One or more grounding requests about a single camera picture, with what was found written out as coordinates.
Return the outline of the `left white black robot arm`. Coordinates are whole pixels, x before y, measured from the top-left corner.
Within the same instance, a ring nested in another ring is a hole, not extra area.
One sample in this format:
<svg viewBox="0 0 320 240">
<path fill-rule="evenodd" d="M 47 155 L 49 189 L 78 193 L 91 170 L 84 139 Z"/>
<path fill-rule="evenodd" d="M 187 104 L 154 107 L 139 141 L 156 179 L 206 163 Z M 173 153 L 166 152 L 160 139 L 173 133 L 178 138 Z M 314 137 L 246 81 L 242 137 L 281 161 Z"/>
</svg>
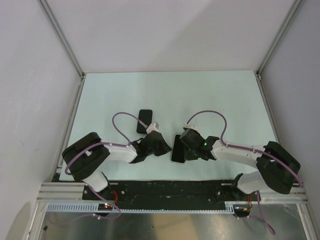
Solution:
<svg viewBox="0 0 320 240">
<path fill-rule="evenodd" d="M 104 161 L 137 164 L 151 155 L 160 157 L 170 151 L 172 148 L 158 131 L 152 131 L 127 145 L 103 142 L 96 132 L 91 132 L 62 152 L 66 164 L 64 173 L 72 176 L 75 181 L 87 184 L 95 196 L 104 200 L 111 194 L 109 180 L 99 170 Z"/>
</svg>

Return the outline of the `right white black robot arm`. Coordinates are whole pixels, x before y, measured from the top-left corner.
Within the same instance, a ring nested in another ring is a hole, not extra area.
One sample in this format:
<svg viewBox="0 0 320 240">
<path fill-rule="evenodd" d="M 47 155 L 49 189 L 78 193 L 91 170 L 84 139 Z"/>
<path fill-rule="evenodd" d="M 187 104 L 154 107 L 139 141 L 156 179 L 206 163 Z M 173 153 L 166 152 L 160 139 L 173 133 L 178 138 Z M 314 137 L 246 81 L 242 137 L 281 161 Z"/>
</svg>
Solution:
<svg viewBox="0 0 320 240">
<path fill-rule="evenodd" d="M 231 194 L 238 201 L 253 192 L 265 189 L 287 195 L 298 180 L 301 164 L 277 142 L 269 141 L 262 146 L 234 145 L 223 143 L 215 136 L 204 139 L 192 128 L 185 128 L 179 140 L 183 144 L 186 161 L 223 160 L 256 169 L 235 177 Z"/>
</svg>

